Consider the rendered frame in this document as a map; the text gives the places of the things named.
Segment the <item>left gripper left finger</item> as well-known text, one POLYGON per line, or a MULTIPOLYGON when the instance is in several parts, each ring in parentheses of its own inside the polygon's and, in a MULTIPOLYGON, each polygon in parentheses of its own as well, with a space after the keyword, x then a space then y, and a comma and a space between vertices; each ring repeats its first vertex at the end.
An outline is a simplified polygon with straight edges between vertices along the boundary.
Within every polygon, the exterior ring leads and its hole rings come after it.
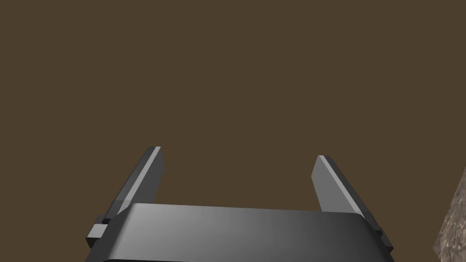
POLYGON ((164 162, 161 147, 149 147, 115 197, 103 220, 110 221, 131 204, 153 203, 163 171, 164 162))

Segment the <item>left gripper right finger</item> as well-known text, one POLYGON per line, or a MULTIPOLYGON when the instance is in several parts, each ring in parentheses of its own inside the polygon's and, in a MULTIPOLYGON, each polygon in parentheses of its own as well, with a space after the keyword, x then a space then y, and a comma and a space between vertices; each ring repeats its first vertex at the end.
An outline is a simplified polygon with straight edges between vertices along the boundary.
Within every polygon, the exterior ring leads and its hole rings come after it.
POLYGON ((368 207, 330 156, 317 156, 311 179, 322 211, 360 214, 377 233, 382 233, 368 207))

